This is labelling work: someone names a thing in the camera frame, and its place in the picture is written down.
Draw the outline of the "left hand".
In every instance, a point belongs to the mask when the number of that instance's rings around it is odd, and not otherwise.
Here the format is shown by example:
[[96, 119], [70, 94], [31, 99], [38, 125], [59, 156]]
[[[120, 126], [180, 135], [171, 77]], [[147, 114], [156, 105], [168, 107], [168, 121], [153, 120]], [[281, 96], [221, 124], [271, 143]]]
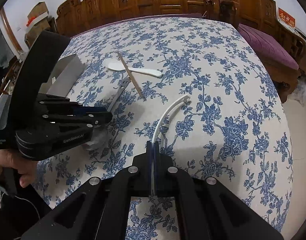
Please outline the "left hand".
[[11, 150], [0, 150], [0, 175], [3, 168], [13, 168], [20, 174], [19, 182], [22, 188], [33, 183], [36, 176], [37, 162], [22, 158]]

